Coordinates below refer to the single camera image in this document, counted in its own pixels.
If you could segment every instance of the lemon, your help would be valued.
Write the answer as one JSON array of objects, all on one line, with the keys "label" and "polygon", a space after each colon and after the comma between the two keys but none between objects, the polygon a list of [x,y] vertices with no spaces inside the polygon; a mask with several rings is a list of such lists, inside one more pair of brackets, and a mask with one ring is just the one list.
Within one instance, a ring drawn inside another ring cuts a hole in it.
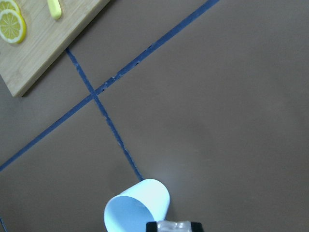
[{"label": "lemon", "polygon": [[14,10],[0,12],[0,36],[10,44],[20,43],[26,35],[26,24],[22,16]]},{"label": "lemon", "polygon": [[0,12],[6,9],[11,9],[20,14],[20,9],[13,0],[0,0]]}]

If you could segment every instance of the overturned cup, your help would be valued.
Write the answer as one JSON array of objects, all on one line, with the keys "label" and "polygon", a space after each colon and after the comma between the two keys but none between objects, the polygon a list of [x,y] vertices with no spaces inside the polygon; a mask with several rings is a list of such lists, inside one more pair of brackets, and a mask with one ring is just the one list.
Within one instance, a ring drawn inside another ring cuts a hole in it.
[{"label": "overturned cup", "polygon": [[161,182],[143,180],[108,201],[105,227],[108,232],[145,232],[147,222],[165,219],[169,202],[169,191]]}]

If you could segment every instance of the white cup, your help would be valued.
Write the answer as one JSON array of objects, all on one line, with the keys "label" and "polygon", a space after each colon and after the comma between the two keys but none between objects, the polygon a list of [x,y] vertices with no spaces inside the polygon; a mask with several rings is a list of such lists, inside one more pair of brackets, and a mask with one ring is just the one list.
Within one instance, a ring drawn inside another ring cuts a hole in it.
[{"label": "white cup", "polygon": [[146,223],[165,219],[169,191],[159,181],[143,180],[111,198],[105,206],[108,232],[145,232]]}]

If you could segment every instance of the blue line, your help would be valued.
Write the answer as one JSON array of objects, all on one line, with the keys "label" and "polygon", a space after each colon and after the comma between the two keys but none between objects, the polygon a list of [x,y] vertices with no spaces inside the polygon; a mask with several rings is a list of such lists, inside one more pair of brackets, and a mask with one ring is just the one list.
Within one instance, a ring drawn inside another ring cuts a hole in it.
[{"label": "blue line", "polygon": [[209,0],[199,8],[197,8],[192,14],[190,14],[187,18],[181,21],[178,25],[176,25],[173,29],[171,29],[168,33],[162,36],[159,40],[150,45],[146,50],[144,50],[141,54],[139,54],[134,60],[128,63],[123,69],[121,69],[116,76],[111,77],[101,86],[99,86],[95,93],[98,95],[111,86],[115,81],[120,79],[127,72],[132,70],[136,65],[142,62],[145,58],[147,58],[150,54],[152,54],[155,50],[157,50],[160,46],[165,44],[168,40],[178,34],[181,30],[183,30],[186,26],[196,20],[199,16],[205,13],[208,9],[210,9],[213,5],[215,5],[219,0]]},{"label": "blue line", "polygon": [[69,55],[72,63],[74,64],[74,66],[76,67],[77,72],[79,73],[79,75],[81,76],[83,82],[85,83],[85,85],[87,86],[92,98],[95,100],[99,110],[101,111],[101,113],[103,114],[103,116],[106,118],[107,124],[109,125],[109,127],[111,128],[118,144],[121,146],[127,160],[129,161],[131,167],[133,168],[137,178],[142,181],[144,178],[142,177],[141,173],[139,172],[133,158],[131,157],[129,151],[126,149],[125,144],[123,142],[123,140],[121,139],[118,131],[116,130],[115,125],[113,124],[111,118],[109,117],[107,111],[105,110],[104,106],[102,105],[102,103],[100,102],[97,94],[95,93],[93,87],[91,86],[86,74],[84,73],[82,67],[80,66],[80,64],[78,63],[77,59],[75,58],[75,56],[73,55],[73,53],[69,50],[69,48],[66,49],[67,54]]},{"label": "blue line", "polygon": [[7,166],[9,166],[12,162],[14,162],[17,158],[23,155],[26,151],[28,151],[31,147],[33,147],[38,141],[60,126],[65,120],[75,114],[79,109],[81,109],[84,105],[92,100],[91,95],[88,95],[83,100],[81,100],[76,106],[66,112],[60,119],[54,122],[51,126],[45,129],[41,134],[35,137],[32,141],[30,141],[26,146],[24,146],[21,150],[19,150],[15,155],[10,157],[4,164],[0,166],[0,172],[3,171]]},{"label": "blue line", "polygon": [[1,223],[2,228],[4,229],[4,232],[8,232],[1,217],[0,217],[0,223]]}]

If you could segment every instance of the wooden cutting board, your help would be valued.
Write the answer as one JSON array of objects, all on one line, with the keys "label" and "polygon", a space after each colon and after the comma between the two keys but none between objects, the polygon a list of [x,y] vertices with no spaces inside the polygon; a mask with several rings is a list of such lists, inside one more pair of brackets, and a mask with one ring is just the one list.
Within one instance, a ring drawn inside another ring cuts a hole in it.
[{"label": "wooden cutting board", "polygon": [[27,35],[14,45],[0,38],[0,75],[12,96],[21,97],[109,0],[59,0],[62,16],[57,21],[47,0],[15,1]]}]

